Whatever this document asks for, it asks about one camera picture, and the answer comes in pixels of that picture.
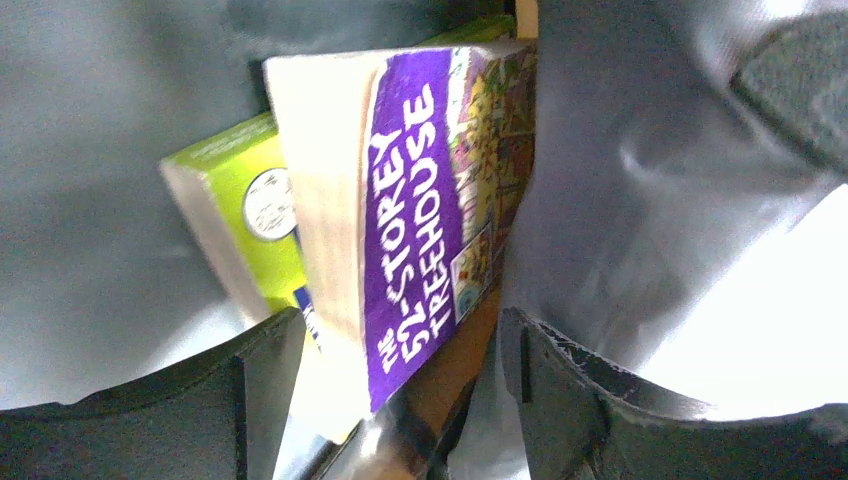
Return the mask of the green activity book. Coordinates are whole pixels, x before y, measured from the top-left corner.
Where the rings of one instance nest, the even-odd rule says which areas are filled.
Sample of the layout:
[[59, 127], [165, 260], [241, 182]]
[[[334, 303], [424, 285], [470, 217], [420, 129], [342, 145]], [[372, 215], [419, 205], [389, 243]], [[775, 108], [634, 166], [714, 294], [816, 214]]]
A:
[[272, 113], [162, 160], [161, 174], [207, 260], [249, 320], [302, 310], [307, 344], [318, 316], [300, 258], [292, 187]]

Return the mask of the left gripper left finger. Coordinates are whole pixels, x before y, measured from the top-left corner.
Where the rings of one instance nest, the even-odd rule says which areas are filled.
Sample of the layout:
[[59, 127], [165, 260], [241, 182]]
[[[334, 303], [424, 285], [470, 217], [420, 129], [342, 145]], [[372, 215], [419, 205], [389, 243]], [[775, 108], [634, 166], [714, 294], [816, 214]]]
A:
[[64, 405], [1, 414], [5, 479], [269, 479], [305, 340], [288, 308], [231, 340]]

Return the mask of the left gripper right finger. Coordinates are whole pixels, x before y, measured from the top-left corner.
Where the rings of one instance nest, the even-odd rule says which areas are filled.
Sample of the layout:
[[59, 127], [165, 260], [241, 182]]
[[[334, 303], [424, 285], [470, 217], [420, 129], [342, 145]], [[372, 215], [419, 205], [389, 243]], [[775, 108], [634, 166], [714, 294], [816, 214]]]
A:
[[702, 403], [649, 382], [518, 308], [501, 355], [535, 479], [843, 479], [847, 408], [709, 421]]

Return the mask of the purple paperback book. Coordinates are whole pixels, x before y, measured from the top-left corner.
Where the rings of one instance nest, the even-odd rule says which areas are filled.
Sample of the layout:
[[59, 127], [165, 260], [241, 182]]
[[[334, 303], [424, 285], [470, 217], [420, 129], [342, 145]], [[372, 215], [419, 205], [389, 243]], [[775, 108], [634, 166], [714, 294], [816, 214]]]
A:
[[344, 442], [489, 290], [532, 170], [531, 40], [264, 64], [321, 353], [292, 402]]

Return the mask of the beige canvas backpack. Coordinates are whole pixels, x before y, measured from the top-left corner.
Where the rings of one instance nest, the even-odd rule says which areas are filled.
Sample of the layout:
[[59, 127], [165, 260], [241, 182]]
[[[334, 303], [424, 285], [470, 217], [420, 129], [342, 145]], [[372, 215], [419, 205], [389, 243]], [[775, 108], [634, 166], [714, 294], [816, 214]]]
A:
[[[1, 414], [270, 318], [226, 298], [157, 169], [267, 109], [264, 59], [406, 47], [503, 7], [3, 2]], [[535, 172], [500, 310], [340, 447], [288, 414], [271, 478], [535, 479], [507, 308], [709, 421], [847, 408], [846, 3], [544, 1], [540, 20]]]

